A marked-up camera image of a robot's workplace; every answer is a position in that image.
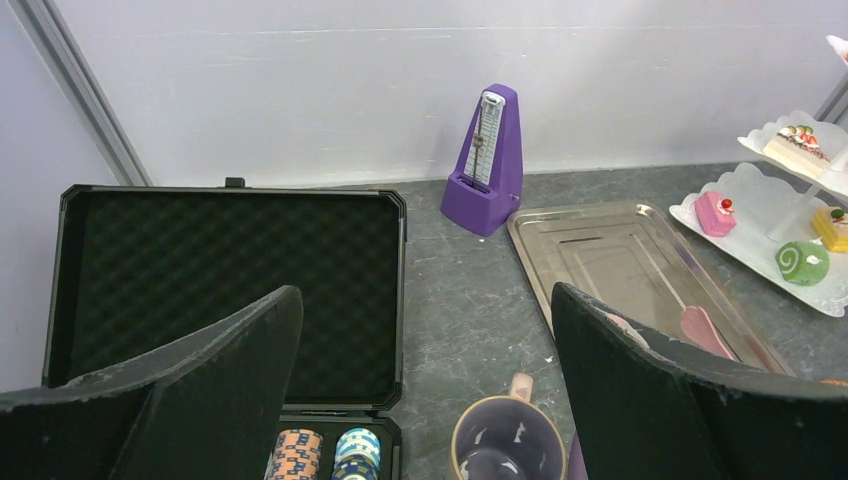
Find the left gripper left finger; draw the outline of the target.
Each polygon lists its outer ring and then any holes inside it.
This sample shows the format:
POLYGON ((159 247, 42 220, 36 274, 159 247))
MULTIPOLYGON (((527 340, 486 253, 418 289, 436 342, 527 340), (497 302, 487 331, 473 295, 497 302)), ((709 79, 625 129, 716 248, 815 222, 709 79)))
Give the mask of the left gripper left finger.
POLYGON ((301 334, 280 287, 209 326, 67 384, 1 397, 5 479, 260 479, 301 334))

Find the pink cake piece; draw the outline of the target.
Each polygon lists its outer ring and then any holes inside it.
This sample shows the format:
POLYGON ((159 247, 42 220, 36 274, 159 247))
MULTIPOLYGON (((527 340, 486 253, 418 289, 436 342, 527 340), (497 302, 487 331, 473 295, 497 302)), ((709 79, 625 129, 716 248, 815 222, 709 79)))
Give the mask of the pink cake piece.
POLYGON ((725 237, 737 226, 733 201, 720 192, 704 192, 694 207, 699 224, 708 236, 725 237))

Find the layered strawberry cake slice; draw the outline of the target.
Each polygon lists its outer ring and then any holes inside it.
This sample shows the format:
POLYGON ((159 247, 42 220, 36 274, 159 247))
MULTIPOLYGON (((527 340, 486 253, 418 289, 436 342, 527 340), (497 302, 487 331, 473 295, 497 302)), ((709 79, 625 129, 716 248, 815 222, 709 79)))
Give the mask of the layered strawberry cake slice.
POLYGON ((763 153, 811 176, 818 176, 830 166, 830 159, 821 150, 814 129, 808 125, 781 128, 765 145, 763 153))

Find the pink steel tongs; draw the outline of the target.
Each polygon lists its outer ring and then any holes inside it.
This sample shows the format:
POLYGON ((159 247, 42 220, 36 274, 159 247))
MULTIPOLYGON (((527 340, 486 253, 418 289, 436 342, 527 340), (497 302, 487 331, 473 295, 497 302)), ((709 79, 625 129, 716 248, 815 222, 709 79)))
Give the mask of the pink steel tongs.
POLYGON ((681 307, 680 328, 686 337, 703 350, 722 358, 737 361, 738 358, 726 346, 707 312, 702 307, 686 305, 656 261, 650 259, 650 263, 656 268, 660 279, 669 288, 672 296, 681 307))

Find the yellow rectangular cake bar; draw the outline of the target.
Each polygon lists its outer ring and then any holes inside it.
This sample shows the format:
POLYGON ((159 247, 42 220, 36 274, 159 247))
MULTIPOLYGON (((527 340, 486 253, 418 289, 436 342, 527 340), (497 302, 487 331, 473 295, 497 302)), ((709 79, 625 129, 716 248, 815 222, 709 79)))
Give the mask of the yellow rectangular cake bar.
POLYGON ((819 208, 811 219, 811 225, 827 250, 847 252, 847 213, 842 208, 819 208))

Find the green swirl roll cake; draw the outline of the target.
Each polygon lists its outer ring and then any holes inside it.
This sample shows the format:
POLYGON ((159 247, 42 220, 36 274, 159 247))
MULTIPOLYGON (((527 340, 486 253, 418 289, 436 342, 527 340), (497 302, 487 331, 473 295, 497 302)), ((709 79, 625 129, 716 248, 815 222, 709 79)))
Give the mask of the green swirl roll cake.
POLYGON ((775 254, 775 262, 782 278, 792 284, 814 286, 829 273, 828 250, 813 241, 790 241, 775 254))

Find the pink mug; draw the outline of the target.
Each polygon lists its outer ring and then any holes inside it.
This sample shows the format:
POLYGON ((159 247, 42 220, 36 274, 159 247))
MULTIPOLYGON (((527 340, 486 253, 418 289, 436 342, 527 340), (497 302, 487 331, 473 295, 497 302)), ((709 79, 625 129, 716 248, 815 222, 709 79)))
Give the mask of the pink mug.
POLYGON ((460 415, 449 444, 447 479, 566 477, 565 443, 532 403, 533 387, 534 379, 518 372, 508 394, 482 398, 460 415))

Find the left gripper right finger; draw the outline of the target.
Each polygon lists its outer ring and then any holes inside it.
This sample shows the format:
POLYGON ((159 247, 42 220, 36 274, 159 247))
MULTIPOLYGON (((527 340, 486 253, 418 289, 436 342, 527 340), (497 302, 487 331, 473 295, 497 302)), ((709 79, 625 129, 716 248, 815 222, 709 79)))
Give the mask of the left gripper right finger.
POLYGON ((843 479, 847 390, 725 359, 557 283, 551 324, 590 479, 843 479))

